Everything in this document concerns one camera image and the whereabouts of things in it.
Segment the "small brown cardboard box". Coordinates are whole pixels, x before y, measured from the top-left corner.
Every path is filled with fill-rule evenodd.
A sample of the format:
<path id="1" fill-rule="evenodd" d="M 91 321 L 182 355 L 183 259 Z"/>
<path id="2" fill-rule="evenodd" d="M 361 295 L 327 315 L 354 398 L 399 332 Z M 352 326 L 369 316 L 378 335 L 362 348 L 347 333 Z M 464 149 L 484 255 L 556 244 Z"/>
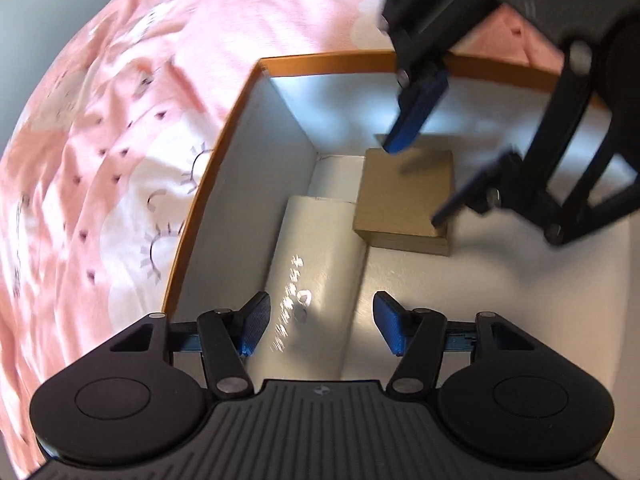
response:
<path id="1" fill-rule="evenodd" d="M 370 148 L 352 228 L 371 247 L 448 256 L 450 229 L 436 228 L 432 217 L 452 194 L 450 151 L 408 148 L 392 155 Z"/>

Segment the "long white box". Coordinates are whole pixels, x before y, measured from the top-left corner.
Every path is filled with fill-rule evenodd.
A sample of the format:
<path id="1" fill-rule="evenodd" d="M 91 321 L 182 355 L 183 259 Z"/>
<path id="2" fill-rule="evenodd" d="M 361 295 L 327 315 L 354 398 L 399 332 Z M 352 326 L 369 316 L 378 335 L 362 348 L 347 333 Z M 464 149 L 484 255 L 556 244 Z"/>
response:
<path id="1" fill-rule="evenodd" d="M 247 361 L 256 384 L 340 378 L 367 253 L 354 215 L 341 200 L 288 200 L 266 283 L 270 323 Z"/>

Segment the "orange cardboard box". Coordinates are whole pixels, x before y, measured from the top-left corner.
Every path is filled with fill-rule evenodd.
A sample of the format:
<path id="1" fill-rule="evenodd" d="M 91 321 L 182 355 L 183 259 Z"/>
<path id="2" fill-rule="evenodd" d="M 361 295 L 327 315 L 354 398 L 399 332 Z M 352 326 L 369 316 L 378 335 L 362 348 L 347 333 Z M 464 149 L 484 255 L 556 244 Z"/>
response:
<path id="1" fill-rule="evenodd" d="M 397 113 L 385 51 L 265 58 L 250 72 L 208 162 L 171 269 L 164 308 L 182 320 L 239 307 L 265 283 L 288 199 L 356 200 L 363 155 Z M 463 183 L 503 148 L 526 148 L 554 73 L 469 55 L 419 138 L 454 155 Z M 465 211 L 448 257 L 371 252 L 360 288 L 349 377 L 386 378 L 392 358 L 372 323 L 374 292 L 452 318 L 496 311 L 588 370 L 614 399 L 602 454 L 626 474 L 639 441 L 639 219 L 554 249 L 506 211 Z"/>

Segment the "pink patterned duvet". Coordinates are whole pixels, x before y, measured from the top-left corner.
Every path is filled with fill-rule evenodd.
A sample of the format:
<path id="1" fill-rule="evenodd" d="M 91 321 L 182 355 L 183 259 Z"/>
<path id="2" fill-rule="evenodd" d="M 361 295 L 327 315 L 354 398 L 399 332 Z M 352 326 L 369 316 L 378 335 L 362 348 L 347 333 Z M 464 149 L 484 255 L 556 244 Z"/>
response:
<path id="1" fill-rule="evenodd" d="M 382 0 L 112 0 L 28 99 L 1 159 L 1 433 L 42 461 L 29 402 L 160 310 L 186 216 L 255 63 L 388 49 Z"/>

